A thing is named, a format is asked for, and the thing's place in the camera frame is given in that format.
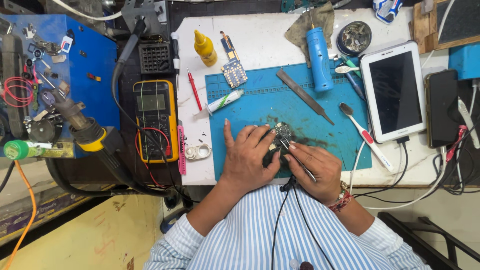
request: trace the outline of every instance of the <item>shirt sleeve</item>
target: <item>shirt sleeve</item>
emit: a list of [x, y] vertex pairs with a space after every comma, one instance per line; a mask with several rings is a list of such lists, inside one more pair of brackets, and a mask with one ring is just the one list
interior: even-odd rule
[[184, 214], [150, 250], [144, 270], [186, 269], [204, 240]]
[[396, 269], [431, 270], [398, 234], [377, 217], [360, 239], [379, 249]]

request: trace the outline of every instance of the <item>hand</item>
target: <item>hand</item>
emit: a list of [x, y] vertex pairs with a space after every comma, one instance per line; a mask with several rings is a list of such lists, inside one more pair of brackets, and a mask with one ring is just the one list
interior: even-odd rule
[[223, 135], [227, 156], [223, 173], [218, 181], [225, 184], [233, 192], [239, 192], [241, 196], [269, 183], [280, 169], [280, 152], [273, 155], [272, 163], [266, 168], [262, 165], [262, 159], [272, 144], [276, 131], [272, 129], [265, 138], [260, 138], [270, 129], [270, 125], [248, 125], [237, 135], [234, 141], [230, 131], [230, 121], [225, 119]]
[[[285, 159], [300, 185], [321, 203], [325, 205], [334, 203], [341, 191], [342, 162], [321, 147], [311, 147], [291, 141], [288, 150], [291, 155], [286, 154]], [[292, 155], [312, 172], [317, 179], [316, 183], [311, 180]]]

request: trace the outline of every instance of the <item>black chair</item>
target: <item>black chair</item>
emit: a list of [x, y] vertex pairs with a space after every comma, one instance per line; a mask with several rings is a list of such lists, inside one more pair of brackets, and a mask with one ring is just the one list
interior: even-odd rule
[[[379, 212], [377, 217], [402, 237], [403, 241], [409, 244], [413, 251], [422, 257], [433, 270], [461, 270], [458, 267], [455, 247], [480, 262], [480, 254], [444, 231], [427, 217], [419, 217], [419, 222], [401, 222], [386, 212]], [[414, 231], [441, 234], [447, 244], [448, 258], [414, 234]]]

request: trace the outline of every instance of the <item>workbench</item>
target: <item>workbench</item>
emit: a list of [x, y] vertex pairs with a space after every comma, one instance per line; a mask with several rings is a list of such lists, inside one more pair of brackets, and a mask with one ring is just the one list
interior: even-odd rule
[[[187, 67], [193, 75], [201, 104], [207, 102], [204, 76], [220, 73], [220, 67], [227, 61], [221, 45], [219, 34], [224, 31], [232, 38], [235, 49], [245, 70], [267, 68], [305, 62], [301, 50], [290, 43], [284, 34], [299, 17], [298, 14], [269, 13], [234, 16], [190, 17], [185, 18], [177, 30], [180, 47], [180, 76], [177, 92], [178, 117], [183, 122], [186, 142], [198, 145], [199, 140], [212, 145], [210, 122], [208, 116], [199, 117], [198, 107], [188, 81]], [[412, 8], [403, 7], [397, 18], [390, 25], [378, 20], [373, 9], [335, 10], [334, 30], [331, 37], [333, 47], [328, 53], [339, 53], [336, 47], [336, 37], [342, 27], [353, 21], [366, 22], [372, 29], [372, 43], [364, 53], [374, 52], [410, 39], [408, 22], [412, 19]], [[217, 63], [206, 67], [193, 49], [193, 31], [210, 37], [218, 55]], [[427, 54], [421, 55], [425, 61]], [[448, 50], [436, 51], [425, 68], [423, 76], [438, 72], [448, 67]], [[389, 158], [398, 172], [402, 172], [405, 153], [395, 141], [379, 145], [381, 151]], [[436, 174], [432, 159], [437, 154], [435, 149], [427, 147], [426, 132], [410, 135], [407, 142], [408, 169], [401, 186], [419, 187], [429, 185], [435, 180]], [[214, 185], [213, 155], [203, 160], [186, 161], [187, 174], [182, 176], [183, 185]], [[349, 182], [350, 171], [344, 171], [341, 179]], [[392, 184], [400, 173], [389, 173], [372, 155], [372, 167], [357, 170], [354, 177], [355, 186], [379, 186]], [[272, 183], [286, 183], [287, 178], [274, 179]]]

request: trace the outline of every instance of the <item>blue striped shirt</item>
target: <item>blue striped shirt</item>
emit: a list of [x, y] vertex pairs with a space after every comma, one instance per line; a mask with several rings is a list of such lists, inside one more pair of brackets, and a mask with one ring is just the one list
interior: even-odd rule
[[[275, 221], [286, 195], [279, 187], [272, 184], [249, 192], [206, 237], [182, 216], [154, 244], [144, 270], [270, 269]], [[305, 225], [293, 190], [290, 193], [278, 222], [275, 269], [293, 269], [291, 265], [304, 261], [316, 270], [331, 269]], [[335, 270], [430, 269], [381, 220], [375, 218], [364, 234], [356, 236], [301, 187], [297, 193], [312, 233]]]

